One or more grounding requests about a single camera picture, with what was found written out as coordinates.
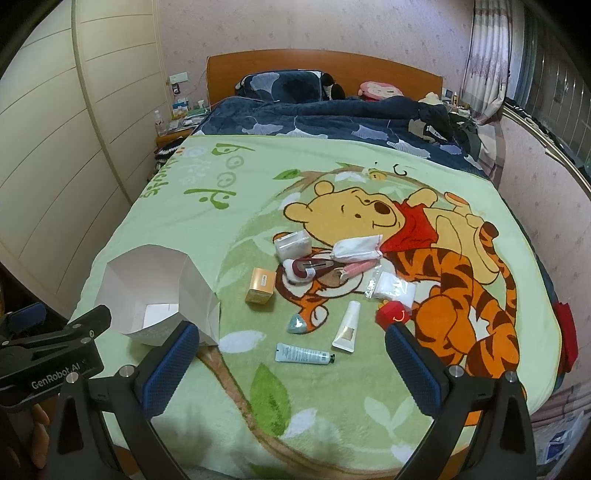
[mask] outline pink wallpaper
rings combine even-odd
[[[473,0],[159,0],[168,75],[187,72],[181,94],[206,98],[209,55],[264,48],[362,53],[443,76],[459,90]]]
[[[506,159],[499,193],[530,236],[558,300],[570,305],[579,358],[561,390],[590,377],[591,201],[571,174],[513,120],[501,122]]]

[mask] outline stuffed animal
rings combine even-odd
[[[363,100],[376,101],[394,96],[403,96],[400,89],[389,83],[363,82],[359,87],[358,95]]]
[[[329,73],[323,73],[320,77],[320,83],[324,94],[328,100],[344,100],[345,91],[338,83],[335,83],[335,79]]]

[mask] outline green blanket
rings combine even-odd
[[[379,478],[431,425],[385,352],[378,303],[361,294],[367,275],[342,287],[285,281],[272,241],[303,228],[317,255],[340,238],[383,234],[383,268],[417,283],[407,326],[418,326],[421,343],[473,374],[497,377],[518,363],[531,412],[550,396],[560,331],[528,243],[490,182],[359,142],[189,137],[96,257],[73,316],[94,306],[118,255],[144,244],[190,255],[220,298],[220,345],[201,350],[153,420],[181,464],[250,478]],[[243,301],[254,267],[279,273],[265,306]],[[331,350],[351,300],[362,303],[353,354],[333,351],[326,366],[274,361],[277,342]],[[311,333],[286,332],[294,313]],[[97,345],[103,375],[148,351],[111,330]],[[125,445],[113,417],[108,424]],[[472,433],[467,426],[456,450]]]

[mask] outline red object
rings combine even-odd
[[[394,205],[404,216],[404,225],[393,236],[388,238],[379,248],[382,253],[404,252],[414,248],[429,248],[439,240],[439,235],[429,223],[423,211],[427,206],[419,203],[414,207],[408,205],[408,200]]]
[[[389,301],[375,313],[375,323],[385,332],[394,322],[407,323],[410,320],[404,305],[399,301]]]
[[[560,354],[560,363],[565,372],[570,372],[575,360],[579,356],[579,346],[577,344],[577,330],[574,326],[573,314],[570,311],[568,303],[557,301],[552,305],[554,314],[560,325],[562,332],[562,351]]]

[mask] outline lip gloss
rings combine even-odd
[[[363,262],[350,263],[343,268],[340,275],[341,282],[346,282],[348,279],[361,275],[363,272],[371,270],[378,264],[377,260],[365,260]]]

